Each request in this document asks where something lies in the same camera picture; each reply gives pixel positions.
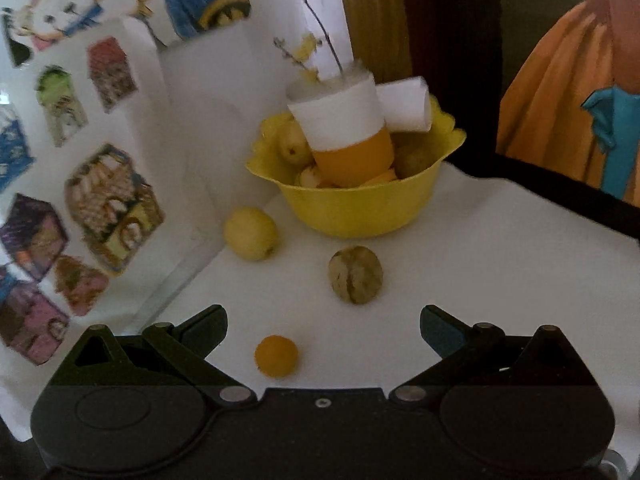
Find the white paper roll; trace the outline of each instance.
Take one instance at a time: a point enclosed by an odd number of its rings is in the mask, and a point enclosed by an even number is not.
[[[431,130],[429,87],[421,77],[377,86],[386,126],[392,132]]]
[[[289,110],[316,152],[353,146],[370,139],[385,125],[376,84],[370,73],[331,94],[290,103]]]

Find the green roof house sticker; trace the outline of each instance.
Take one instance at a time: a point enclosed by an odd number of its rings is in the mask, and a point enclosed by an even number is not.
[[[59,148],[87,124],[71,75],[59,66],[49,66],[40,75],[36,92],[53,143]]]

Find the white table surface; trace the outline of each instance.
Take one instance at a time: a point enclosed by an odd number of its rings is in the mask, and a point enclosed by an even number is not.
[[[278,195],[266,207],[282,235],[268,261],[225,248],[159,320],[175,324],[210,304],[229,318],[208,361],[255,390],[269,386],[359,388],[385,393],[438,361],[418,319],[437,304],[467,324],[508,335],[556,324],[591,369],[616,413],[612,447],[634,465],[640,452],[640,250],[636,241],[501,180],[476,180],[444,165],[434,197],[414,224],[355,240],[385,271],[371,304],[342,303],[327,279],[332,255],[351,244],[299,222]],[[281,334],[298,345],[297,373],[269,380],[254,349]]]

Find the orange ball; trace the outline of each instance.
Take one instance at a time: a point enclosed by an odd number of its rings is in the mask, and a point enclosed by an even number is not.
[[[273,379],[291,375],[298,366],[298,347],[281,335],[270,335],[255,349],[255,364],[263,374]]]

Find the yellow bowl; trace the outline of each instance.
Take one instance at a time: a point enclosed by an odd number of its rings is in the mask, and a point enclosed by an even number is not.
[[[442,161],[465,142],[466,133],[454,127],[455,119],[440,110],[433,97],[431,108],[431,131],[419,135],[434,162],[411,178],[351,189],[295,186],[298,170],[284,161],[278,149],[278,131],[290,114],[262,123],[262,135],[254,142],[254,156],[246,166],[254,175],[276,183],[294,213],[309,227],[338,238],[383,235],[415,220],[431,198]]]

